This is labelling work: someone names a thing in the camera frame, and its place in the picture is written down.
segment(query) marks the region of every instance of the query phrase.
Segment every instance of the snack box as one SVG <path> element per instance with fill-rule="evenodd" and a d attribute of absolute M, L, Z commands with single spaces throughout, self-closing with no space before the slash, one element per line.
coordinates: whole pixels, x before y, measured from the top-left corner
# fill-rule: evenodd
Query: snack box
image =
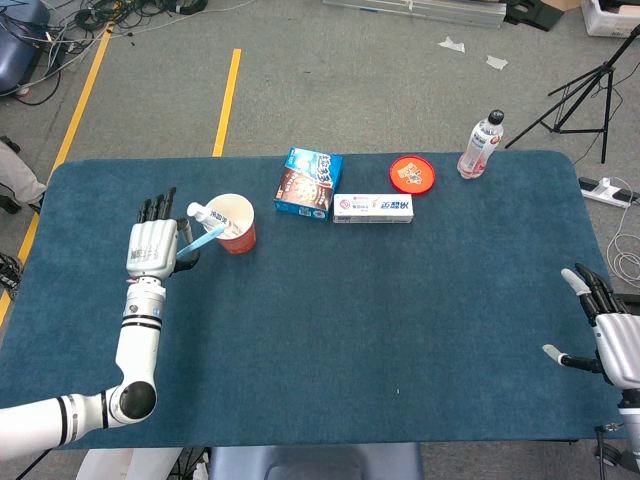
<path fill-rule="evenodd" d="M 292 148 L 284 163 L 284 172 L 273 200 L 276 209 L 328 220 L 341 173 L 342 157 Z"/>
<path fill-rule="evenodd" d="M 334 223 L 411 223 L 413 202 L 407 194 L 338 194 Z"/>

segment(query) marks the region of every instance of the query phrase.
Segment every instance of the dark teal table mat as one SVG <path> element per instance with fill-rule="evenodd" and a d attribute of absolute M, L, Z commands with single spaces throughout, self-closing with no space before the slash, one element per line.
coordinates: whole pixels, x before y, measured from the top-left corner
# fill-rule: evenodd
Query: dark teal table mat
<path fill-rule="evenodd" d="M 345 155 L 339 192 L 393 193 L 397 156 Z M 466 181 L 458 154 L 424 156 L 436 185 L 409 225 L 276 212 L 284 157 L 62 166 L 0 349 L 0 407 L 121 381 L 129 231 L 140 202 L 175 185 L 176 215 L 249 198 L 258 243 L 238 257 L 210 244 L 166 282 L 156 411 L 74 447 L 563 439 L 618 420 L 600 376 L 541 349 L 593 353 L 560 270 L 606 274 L 569 160 L 498 152 Z"/>

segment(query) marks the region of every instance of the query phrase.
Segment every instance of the floor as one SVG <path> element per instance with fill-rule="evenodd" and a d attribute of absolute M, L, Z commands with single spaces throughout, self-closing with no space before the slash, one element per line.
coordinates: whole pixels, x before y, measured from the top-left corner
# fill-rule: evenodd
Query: floor
<path fill-rule="evenodd" d="M 210 0 L 209 8 L 237 3 Z M 169 20 L 155 18 L 153 25 Z M 438 46 L 447 35 L 464 42 L 466 53 Z M 599 65 L 620 44 L 588 37 L 580 10 L 545 33 L 525 25 L 486 30 L 368 13 L 320 0 L 257 0 L 113 38 L 67 161 L 210 156 L 234 48 L 242 49 L 242 57 L 225 156 L 282 155 L 291 145 L 333 152 L 460 151 L 475 122 L 493 108 L 506 113 L 508 140 L 551 105 L 548 91 Z M 22 157 L 43 180 L 94 51 L 65 71 L 59 92 L 46 104 L 26 107 L 0 98 L 0 131 L 23 147 Z M 631 73 L 639 52 L 635 42 L 617 64 L 618 79 Z M 509 64 L 495 70 L 485 63 L 487 54 Z M 633 101 L 639 79 L 617 86 L 624 104 L 611 123 L 606 165 L 599 163 L 597 142 L 576 165 L 579 176 L 618 176 L 640 189 L 640 106 Z M 51 87 L 34 89 L 32 98 Z M 602 94 L 586 102 L 567 127 L 599 125 L 603 102 Z M 536 128 L 516 147 L 560 150 L 577 160 L 592 139 Z M 622 210 L 593 202 L 588 208 L 604 254 Z M 0 211 L 0 219 L 0 248 L 15 255 L 30 210 L 13 216 Z M 625 230 L 637 232 L 639 226 L 634 208 Z M 617 279 L 614 286 L 634 292 Z M 592 449 L 587 441 L 431 444 L 423 450 L 425 478 L 595 479 Z M 29 478 L 74 478 L 81 460 L 82 452 L 54 452 Z M 14 478 L 26 464 L 3 465 L 0 479 Z M 616 469 L 609 478 L 632 477 Z"/>

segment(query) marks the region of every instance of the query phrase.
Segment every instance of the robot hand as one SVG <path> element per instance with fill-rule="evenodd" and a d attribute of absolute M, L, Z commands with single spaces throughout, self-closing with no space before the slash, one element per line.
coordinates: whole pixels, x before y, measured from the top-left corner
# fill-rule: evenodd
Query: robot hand
<path fill-rule="evenodd" d="M 166 297 L 162 282 L 195 265 L 199 252 L 176 260 L 178 232 L 192 242 L 187 220 L 172 220 L 175 188 L 143 203 L 131 229 L 127 291 L 116 364 L 120 385 L 97 395 L 64 395 L 0 409 L 0 461 L 55 448 L 98 428 L 113 428 L 147 418 L 156 405 L 154 370 Z"/>
<path fill-rule="evenodd" d="M 640 316 L 630 314 L 599 275 L 581 264 L 576 264 L 576 270 L 584 280 L 566 268 L 561 273 L 580 299 L 591 325 L 596 358 L 568 355 L 553 345 L 542 348 L 560 365 L 602 373 L 607 383 L 622 390 L 618 408 L 640 466 Z"/>

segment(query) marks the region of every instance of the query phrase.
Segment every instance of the tripod stand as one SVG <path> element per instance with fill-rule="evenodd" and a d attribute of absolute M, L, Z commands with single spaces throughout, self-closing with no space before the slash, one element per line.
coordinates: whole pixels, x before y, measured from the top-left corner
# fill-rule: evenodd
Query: tripod stand
<path fill-rule="evenodd" d="M 636 26 L 633 29 L 629 38 L 627 38 L 624 43 L 618 48 L 616 53 L 607 60 L 605 63 L 600 65 L 599 67 L 594 68 L 593 70 L 589 70 L 587 73 L 580 75 L 578 78 L 571 80 L 569 83 L 564 84 L 560 88 L 556 88 L 552 92 L 549 92 L 548 96 L 553 95 L 554 93 L 559 92 L 560 90 L 564 90 L 562 94 L 562 99 L 556 103 L 553 107 L 547 110 L 540 118 L 538 118 L 535 122 L 525 128 L 516 138 L 511 140 L 504 148 L 509 148 L 511 145 L 516 143 L 520 138 L 522 138 L 525 134 L 529 132 L 533 127 L 540 124 L 544 128 L 546 128 L 549 132 L 554 133 L 602 133 L 602 157 L 600 163 L 604 163 L 607 156 L 607 137 L 609 136 L 609 112 L 611 111 L 611 92 L 613 91 L 613 71 L 615 68 L 613 64 L 616 63 L 618 58 L 624 53 L 624 51 L 631 45 L 631 42 L 635 40 L 635 38 L 640 35 L 640 25 Z M 591 91 L 600 86 L 600 80 L 604 77 L 607 77 L 607 100 L 605 104 L 604 111 L 604 125 L 602 128 L 583 128 L 579 130 L 566 130 L 563 129 L 562 126 L 569 119 L 569 117 L 576 111 L 576 109 L 580 106 L 580 104 L 584 101 L 585 98 L 591 93 Z M 578 85 L 574 90 L 569 91 L 569 88 L 582 81 L 580 85 Z M 564 113 L 565 103 L 569 101 L 571 97 L 576 95 L 580 90 L 582 94 L 578 97 L 578 99 L 571 105 L 567 113 Z M 556 118 L 553 126 L 549 126 L 545 123 L 545 118 L 547 118 L 551 113 L 556 111 Z"/>

